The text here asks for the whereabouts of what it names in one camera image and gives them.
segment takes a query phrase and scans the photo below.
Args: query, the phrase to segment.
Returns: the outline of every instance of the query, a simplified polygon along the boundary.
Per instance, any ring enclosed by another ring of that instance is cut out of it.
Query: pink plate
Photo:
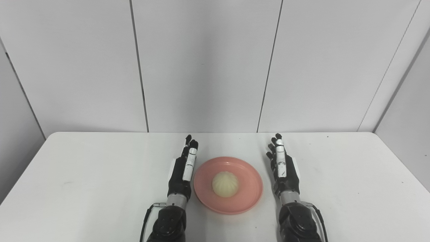
[[[212,179],[218,172],[228,171],[239,180],[239,190],[222,198],[212,190]],[[194,191],[209,209],[220,214],[240,214],[254,207],[263,194],[260,174],[248,163],[234,157],[216,157],[203,163],[194,176]]]

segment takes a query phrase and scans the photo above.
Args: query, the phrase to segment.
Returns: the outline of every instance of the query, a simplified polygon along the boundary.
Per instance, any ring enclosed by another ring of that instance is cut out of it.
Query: robotic hand
[[[286,153],[282,136],[277,133],[267,152],[275,184],[273,191],[281,200],[279,212],[280,233],[284,242],[321,242],[309,207],[315,209],[327,241],[326,229],[320,211],[311,203],[300,201],[299,178],[293,159]]]
[[[198,146],[198,142],[191,140],[191,135],[188,135],[182,155],[176,159],[172,176],[169,180],[167,202],[163,205],[160,203],[154,204],[155,206],[164,207],[158,213],[158,219],[154,223],[148,242],[185,242],[185,228],[187,226],[185,207],[191,197],[190,181],[193,175]],[[145,216],[144,227],[148,216],[149,213]]]

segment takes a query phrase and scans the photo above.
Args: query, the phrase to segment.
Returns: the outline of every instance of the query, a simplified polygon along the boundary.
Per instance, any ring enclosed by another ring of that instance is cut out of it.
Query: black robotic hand
[[[159,211],[148,242],[185,242],[187,226],[185,207],[191,197],[190,181],[198,146],[198,142],[191,140],[191,135],[188,135],[169,180],[166,206]]]
[[[308,207],[309,203],[300,201],[299,178],[293,159],[285,151],[282,136],[277,133],[276,137],[272,138],[272,143],[269,144],[271,152],[267,152],[266,155],[270,159],[275,178],[273,191],[282,203],[279,213],[282,240],[284,242],[321,242],[312,212]]]

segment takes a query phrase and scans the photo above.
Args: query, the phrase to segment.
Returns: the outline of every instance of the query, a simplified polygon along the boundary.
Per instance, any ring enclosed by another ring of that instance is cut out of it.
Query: steamed bun
[[[239,181],[233,173],[222,171],[214,176],[212,189],[216,195],[229,198],[239,190]]]

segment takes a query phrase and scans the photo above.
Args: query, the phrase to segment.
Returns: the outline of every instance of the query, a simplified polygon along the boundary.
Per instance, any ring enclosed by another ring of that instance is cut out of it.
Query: white table
[[[197,167],[234,156],[260,173],[260,202],[239,215],[192,195],[188,242],[276,242],[279,204],[265,157],[272,133],[197,133]],[[330,242],[428,241],[430,193],[372,133],[284,133],[304,201],[322,211]],[[55,133],[0,205],[2,242],[137,242],[146,209],[166,200],[183,133]],[[152,229],[157,210],[148,223]]]

